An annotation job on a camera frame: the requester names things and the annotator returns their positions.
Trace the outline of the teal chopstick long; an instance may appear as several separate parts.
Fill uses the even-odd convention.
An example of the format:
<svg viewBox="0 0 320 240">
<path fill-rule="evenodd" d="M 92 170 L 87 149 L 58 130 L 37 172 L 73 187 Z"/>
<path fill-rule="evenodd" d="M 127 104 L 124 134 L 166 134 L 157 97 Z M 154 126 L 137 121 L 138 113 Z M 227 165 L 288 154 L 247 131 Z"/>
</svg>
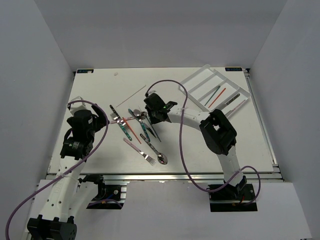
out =
<svg viewBox="0 0 320 240">
<path fill-rule="evenodd" d="M 152 123 L 151 123 L 151 121 L 150 121 L 150 119 L 149 119 L 149 117 L 148 117 L 148 116 L 146 116 L 146 120 L 148 121 L 148 123 L 149 123 L 149 125 L 150 125 L 150 127 L 151 127 L 152 131 L 154 132 L 155 137 L 156 137 L 160 142 L 162 142 L 162 141 L 161 141 L 161 139 L 160 139 L 160 137 L 158 136 L 158 134 L 157 134 L 156 130 L 154 129 L 154 127 L 153 127 L 153 125 L 152 125 Z"/>
</svg>

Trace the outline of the teal chopstick short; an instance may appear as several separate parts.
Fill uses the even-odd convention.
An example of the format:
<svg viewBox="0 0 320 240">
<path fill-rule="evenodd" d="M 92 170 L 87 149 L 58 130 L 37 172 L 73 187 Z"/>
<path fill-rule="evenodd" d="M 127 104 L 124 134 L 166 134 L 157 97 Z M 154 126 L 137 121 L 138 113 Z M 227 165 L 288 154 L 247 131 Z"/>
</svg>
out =
<svg viewBox="0 0 320 240">
<path fill-rule="evenodd" d="M 214 97 L 214 95 L 217 93 L 217 91 L 218 91 L 220 88 L 221 88 L 220 85 L 218 85 L 218 86 L 216 87 L 216 89 L 213 91 L 212 95 L 209 97 L 209 99 L 208 99 L 207 102 L 204 104 L 204 106 L 206 106 L 206 105 L 211 101 L 211 99 Z"/>
</svg>

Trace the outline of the pink handled knife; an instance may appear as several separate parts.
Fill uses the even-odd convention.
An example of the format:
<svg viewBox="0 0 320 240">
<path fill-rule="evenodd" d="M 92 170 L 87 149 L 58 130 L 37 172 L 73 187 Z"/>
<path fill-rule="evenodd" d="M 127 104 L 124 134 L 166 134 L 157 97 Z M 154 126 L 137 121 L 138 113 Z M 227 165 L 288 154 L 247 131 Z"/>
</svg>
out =
<svg viewBox="0 0 320 240">
<path fill-rule="evenodd" d="M 237 106 L 235 106 L 233 109 L 229 110 L 225 116 L 228 118 L 230 115 L 233 114 L 233 112 L 235 112 L 237 109 L 239 109 L 247 100 L 243 100 L 242 102 L 240 102 Z"/>
</svg>

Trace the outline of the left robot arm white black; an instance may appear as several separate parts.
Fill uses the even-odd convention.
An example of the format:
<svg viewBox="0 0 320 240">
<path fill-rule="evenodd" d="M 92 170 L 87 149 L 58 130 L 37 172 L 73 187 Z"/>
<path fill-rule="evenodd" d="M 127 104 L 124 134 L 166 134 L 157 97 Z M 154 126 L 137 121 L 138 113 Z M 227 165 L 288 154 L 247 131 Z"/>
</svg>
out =
<svg viewBox="0 0 320 240">
<path fill-rule="evenodd" d="M 103 184 L 79 178 L 87 159 L 96 150 L 95 134 L 109 124 L 106 113 L 97 104 L 91 107 L 87 109 L 83 102 L 78 107 L 68 106 L 72 116 L 66 120 L 70 129 L 63 137 L 58 172 L 48 183 L 51 191 L 40 213 L 27 223 L 33 240 L 74 240 L 78 211 L 92 198 L 99 200 L 105 196 Z"/>
</svg>

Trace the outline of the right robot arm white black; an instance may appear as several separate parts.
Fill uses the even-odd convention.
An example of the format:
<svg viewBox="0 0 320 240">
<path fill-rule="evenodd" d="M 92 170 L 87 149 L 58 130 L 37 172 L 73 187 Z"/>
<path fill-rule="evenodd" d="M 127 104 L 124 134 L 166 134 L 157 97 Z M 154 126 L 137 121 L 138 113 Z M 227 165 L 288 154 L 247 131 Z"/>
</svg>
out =
<svg viewBox="0 0 320 240">
<path fill-rule="evenodd" d="M 179 124 L 179 152 L 182 166 L 189 180 L 198 189 L 207 193 L 225 191 L 233 200 L 243 195 L 247 179 L 242 173 L 236 155 L 237 132 L 221 110 L 215 109 L 209 112 L 187 109 L 174 101 L 165 103 L 156 93 L 146 93 L 144 103 L 152 124 L 161 122 Z M 224 177 L 224 184 L 220 187 L 212 190 L 202 188 L 191 177 L 183 156 L 183 126 L 200 131 L 208 149 L 217 155 Z"/>
</svg>

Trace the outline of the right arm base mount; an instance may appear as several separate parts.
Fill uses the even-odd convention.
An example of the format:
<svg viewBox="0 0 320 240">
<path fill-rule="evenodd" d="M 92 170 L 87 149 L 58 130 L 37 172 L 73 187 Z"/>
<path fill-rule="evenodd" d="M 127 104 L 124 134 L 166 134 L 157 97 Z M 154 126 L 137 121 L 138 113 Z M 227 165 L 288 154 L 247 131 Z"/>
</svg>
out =
<svg viewBox="0 0 320 240">
<path fill-rule="evenodd" d="M 238 195 L 228 191 L 225 187 L 217 192 L 209 193 L 210 211 L 212 213 L 257 212 L 257 203 L 253 201 L 255 196 L 252 184 L 247 184 Z"/>
</svg>

